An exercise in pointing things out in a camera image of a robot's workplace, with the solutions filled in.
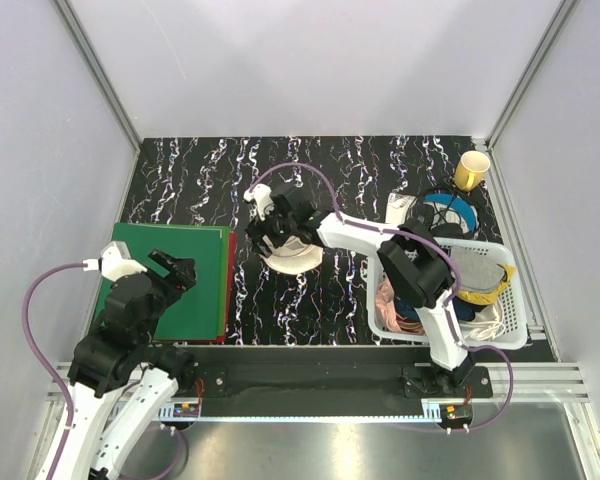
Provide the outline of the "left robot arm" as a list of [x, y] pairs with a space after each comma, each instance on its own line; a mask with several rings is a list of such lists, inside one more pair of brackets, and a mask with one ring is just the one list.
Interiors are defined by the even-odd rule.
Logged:
[[152, 345], [166, 310], [196, 284], [195, 262], [159, 249], [160, 275], [113, 241], [85, 263], [112, 286], [101, 321], [78, 342], [68, 371], [72, 397], [55, 437], [59, 456], [48, 479], [116, 479], [160, 407], [196, 387], [196, 361], [173, 345]]

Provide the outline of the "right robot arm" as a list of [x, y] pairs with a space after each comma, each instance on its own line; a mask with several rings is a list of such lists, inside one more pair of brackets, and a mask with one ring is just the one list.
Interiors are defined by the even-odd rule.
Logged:
[[246, 233], [272, 270], [298, 275], [317, 268], [326, 249], [345, 249], [367, 259], [368, 320], [375, 320], [382, 279], [417, 312], [433, 363], [424, 375], [446, 396], [470, 383], [475, 361], [460, 337], [452, 305], [458, 269], [422, 224], [391, 225], [357, 219], [336, 210], [319, 210], [289, 185], [277, 190], [257, 184], [244, 194], [254, 209]]

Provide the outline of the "white mesh laundry bag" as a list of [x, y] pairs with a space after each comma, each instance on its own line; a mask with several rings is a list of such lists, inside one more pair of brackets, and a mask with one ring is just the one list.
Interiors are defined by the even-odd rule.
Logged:
[[262, 259], [270, 269], [278, 273], [299, 275], [322, 264], [323, 249], [316, 245], [304, 244], [295, 236], [290, 237], [281, 247], [275, 247], [268, 237], [265, 237], [264, 241], [271, 254]]

